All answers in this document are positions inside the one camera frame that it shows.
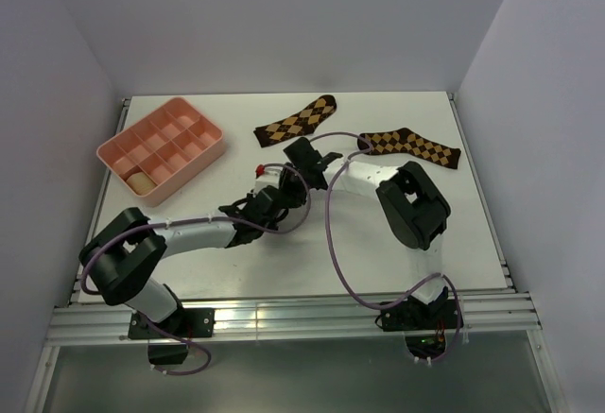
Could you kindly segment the tan maroon purple-striped sock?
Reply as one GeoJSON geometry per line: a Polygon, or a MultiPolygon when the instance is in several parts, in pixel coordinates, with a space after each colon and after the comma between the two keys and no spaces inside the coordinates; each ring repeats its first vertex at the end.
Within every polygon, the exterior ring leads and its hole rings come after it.
{"type": "Polygon", "coordinates": [[[155,182],[145,172],[133,173],[126,179],[126,184],[137,196],[145,196],[156,187],[155,182]]]}

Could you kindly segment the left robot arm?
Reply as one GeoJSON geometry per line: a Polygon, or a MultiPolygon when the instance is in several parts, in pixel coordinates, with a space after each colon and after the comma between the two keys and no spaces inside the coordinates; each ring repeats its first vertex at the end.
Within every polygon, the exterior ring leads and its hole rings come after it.
{"type": "Polygon", "coordinates": [[[153,221],[130,207],[81,250],[83,276],[92,278],[106,304],[125,304],[146,316],[161,336],[174,336],[184,313],[169,287],[152,278],[159,262],[183,252],[249,244],[277,232],[290,208],[291,200],[273,186],[206,216],[172,222],[153,221]]]}

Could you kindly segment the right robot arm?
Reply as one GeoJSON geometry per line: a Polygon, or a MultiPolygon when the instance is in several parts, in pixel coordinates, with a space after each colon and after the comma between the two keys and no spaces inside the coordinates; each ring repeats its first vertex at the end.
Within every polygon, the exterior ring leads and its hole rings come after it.
{"type": "Polygon", "coordinates": [[[337,260],[331,226],[331,198],[335,191],[346,192],[378,201],[395,238],[405,247],[412,267],[414,285],[399,299],[388,304],[394,307],[409,297],[415,299],[408,307],[411,321],[419,327],[432,326],[441,317],[440,300],[454,290],[442,273],[442,240],[451,215],[451,207],[436,184],[416,162],[401,167],[380,166],[346,160],[329,165],[315,180],[303,181],[294,171],[282,168],[279,187],[294,197],[305,197],[308,189],[324,190],[324,229],[328,252],[340,283],[358,303],[375,310],[376,303],[362,300],[347,282],[337,260]]]}

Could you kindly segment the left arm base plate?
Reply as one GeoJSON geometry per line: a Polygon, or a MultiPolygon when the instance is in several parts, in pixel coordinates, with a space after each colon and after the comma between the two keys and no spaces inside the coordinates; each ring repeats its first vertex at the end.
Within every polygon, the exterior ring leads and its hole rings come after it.
{"type": "Polygon", "coordinates": [[[215,325],[214,308],[184,308],[162,322],[148,321],[141,313],[131,315],[128,330],[130,340],[160,339],[165,334],[178,338],[209,338],[215,325]]]}

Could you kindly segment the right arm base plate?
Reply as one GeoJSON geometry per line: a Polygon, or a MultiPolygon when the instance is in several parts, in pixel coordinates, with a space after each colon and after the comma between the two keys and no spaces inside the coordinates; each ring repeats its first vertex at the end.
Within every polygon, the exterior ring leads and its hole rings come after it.
{"type": "Polygon", "coordinates": [[[456,304],[446,300],[436,307],[410,299],[381,311],[374,324],[384,332],[456,330],[463,325],[456,304]]]}

